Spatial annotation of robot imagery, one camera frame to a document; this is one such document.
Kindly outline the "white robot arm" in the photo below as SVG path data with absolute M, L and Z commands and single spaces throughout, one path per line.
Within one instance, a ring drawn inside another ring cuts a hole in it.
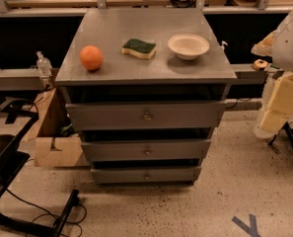
M 252 53 L 270 56 L 272 64 L 283 71 L 278 79 L 266 82 L 254 129 L 257 137 L 269 138 L 293 115 L 293 10 L 275 31 L 253 46 Z

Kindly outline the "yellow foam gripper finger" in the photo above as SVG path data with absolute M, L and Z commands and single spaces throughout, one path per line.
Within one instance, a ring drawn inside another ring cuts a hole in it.
M 290 116 L 273 110 L 265 111 L 260 122 L 259 128 L 266 132 L 276 133 L 289 120 Z
M 287 72 L 276 80 L 267 107 L 284 115 L 293 114 L 293 72 Z

